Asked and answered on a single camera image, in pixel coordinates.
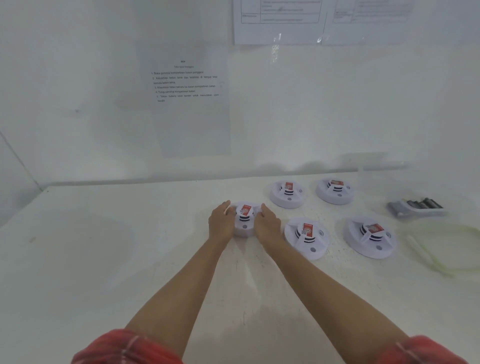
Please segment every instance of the sticker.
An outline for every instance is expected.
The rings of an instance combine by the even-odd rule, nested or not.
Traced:
[[[313,225],[312,224],[303,224],[303,230],[301,232],[309,237],[313,236]]]
[[[241,208],[241,211],[240,211],[240,215],[247,216],[248,213],[250,212],[251,208],[252,208],[252,206],[243,205],[243,207]]]
[[[368,228],[368,231],[371,232],[372,234],[375,234],[376,232],[381,232],[381,231],[385,230],[384,228],[382,228],[378,224],[373,224],[373,225],[367,226],[367,228]]]

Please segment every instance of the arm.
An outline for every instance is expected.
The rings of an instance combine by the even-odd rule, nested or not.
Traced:
[[[266,252],[347,364],[372,364],[408,336],[359,296],[319,270],[281,236],[280,219],[262,205],[255,232]]]
[[[126,329],[173,350],[185,352],[216,264],[233,236],[235,210],[226,201],[208,220],[209,238],[190,261],[133,317]]]

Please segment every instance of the forearm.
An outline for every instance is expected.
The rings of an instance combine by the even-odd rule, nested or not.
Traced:
[[[286,242],[274,246],[271,257],[347,364],[374,363],[386,347],[407,338],[382,313]]]
[[[207,240],[126,328],[161,343],[182,357],[223,247]]]

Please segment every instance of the white table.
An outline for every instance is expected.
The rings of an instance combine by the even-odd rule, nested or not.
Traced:
[[[318,267],[409,335],[428,335],[476,362],[479,285],[431,271],[404,243],[380,261],[350,249],[342,219],[362,212],[366,196],[330,205],[314,193],[325,176],[288,177],[309,194],[294,210],[267,197],[280,177],[48,188],[0,229],[2,362],[69,363],[97,336],[124,327],[203,243],[212,208],[227,199],[266,202],[284,223],[319,219],[332,241]],[[184,360],[342,362],[255,238],[234,239],[223,253]]]

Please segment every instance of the smoke detector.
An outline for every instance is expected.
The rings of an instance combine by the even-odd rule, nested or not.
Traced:
[[[324,178],[317,185],[317,195],[322,200],[335,205],[345,205],[352,201],[353,187],[342,180]]]
[[[235,207],[235,212],[237,213],[235,216],[234,234],[242,238],[254,236],[253,222],[255,215],[262,211],[261,206],[247,201],[240,201],[232,204],[232,206]]]
[[[343,238],[352,249],[373,259],[387,258],[397,246],[393,233],[372,218],[348,220]]]
[[[306,193],[298,182],[278,181],[274,183],[270,199],[283,208],[297,208],[305,202]]]
[[[326,228],[309,218],[293,218],[285,226],[288,243],[308,260],[316,260],[327,251],[330,237]]]

